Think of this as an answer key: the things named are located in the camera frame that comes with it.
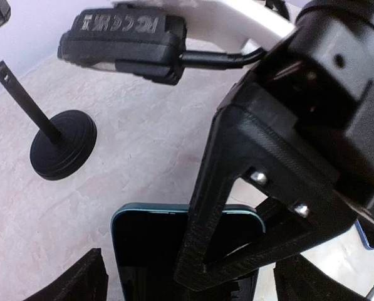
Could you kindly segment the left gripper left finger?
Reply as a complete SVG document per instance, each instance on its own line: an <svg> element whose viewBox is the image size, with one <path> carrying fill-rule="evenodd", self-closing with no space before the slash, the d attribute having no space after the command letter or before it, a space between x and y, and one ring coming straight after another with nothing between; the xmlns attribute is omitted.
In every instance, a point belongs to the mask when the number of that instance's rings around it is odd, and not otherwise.
<svg viewBox="0 0 374 301"><path fill-rule="evenodd" d="M108 274L100 248L92 248L67 271L27 300L106 300Z"/></svg>

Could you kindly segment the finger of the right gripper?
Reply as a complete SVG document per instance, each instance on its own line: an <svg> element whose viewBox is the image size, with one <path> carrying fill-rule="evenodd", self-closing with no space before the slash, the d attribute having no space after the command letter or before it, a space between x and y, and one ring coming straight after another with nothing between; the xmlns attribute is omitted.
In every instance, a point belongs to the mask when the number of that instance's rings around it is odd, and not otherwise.
<svg viewBox="0 0 374 301"><path fill-rule="evenodd" d="M237 204L256 212L268 197L284 209L262 219L265 234L220 260L206 260L224 208ZM300 151L247 109L227 105L212 121L174 277L192 290L212 288L331 240L354 220L331 180Z"/></svg>
<svg viewBox="0 0 374 301"><path fill-rule="evenodd" d="M284 204L278 199L268 197L255 207L257 214L262 219L274 219L279 216L284 209Z"/></svg>

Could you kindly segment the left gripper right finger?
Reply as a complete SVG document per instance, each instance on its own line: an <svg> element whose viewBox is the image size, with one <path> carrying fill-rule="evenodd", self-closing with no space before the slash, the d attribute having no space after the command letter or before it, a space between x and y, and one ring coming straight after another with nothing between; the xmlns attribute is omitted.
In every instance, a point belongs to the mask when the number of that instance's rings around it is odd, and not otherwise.
<svg viewBox="0 0 374 301"><path fill-rule="evenodd" d="M303 255L276 263L278 300L364 300L365 297L333 280Z"/></svg>

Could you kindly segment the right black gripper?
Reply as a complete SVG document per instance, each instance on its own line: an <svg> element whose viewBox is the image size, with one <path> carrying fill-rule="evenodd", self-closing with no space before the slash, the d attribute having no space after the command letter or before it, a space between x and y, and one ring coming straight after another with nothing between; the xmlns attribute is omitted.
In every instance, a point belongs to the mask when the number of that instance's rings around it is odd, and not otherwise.
<svg viewBox="0 0 374 301"><path fill-rule="evenodd" d="M302 27L245 77L233 105L259 117L374 219L374 28Z"/></svg>

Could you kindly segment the black pole phone stand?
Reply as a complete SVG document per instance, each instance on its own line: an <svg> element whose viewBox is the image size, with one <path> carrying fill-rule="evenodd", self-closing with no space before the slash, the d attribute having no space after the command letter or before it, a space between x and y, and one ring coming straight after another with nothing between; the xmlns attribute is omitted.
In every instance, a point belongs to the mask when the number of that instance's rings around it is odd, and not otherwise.
<svg viewBox="0 0 374 301"><path fill-rule="evenodd" d="M29 152L34 171L48 181L76 172L96 144L93 119L79 110L67 110L49 119L4 61L0 61L0 84L39 128Z"/></svg>

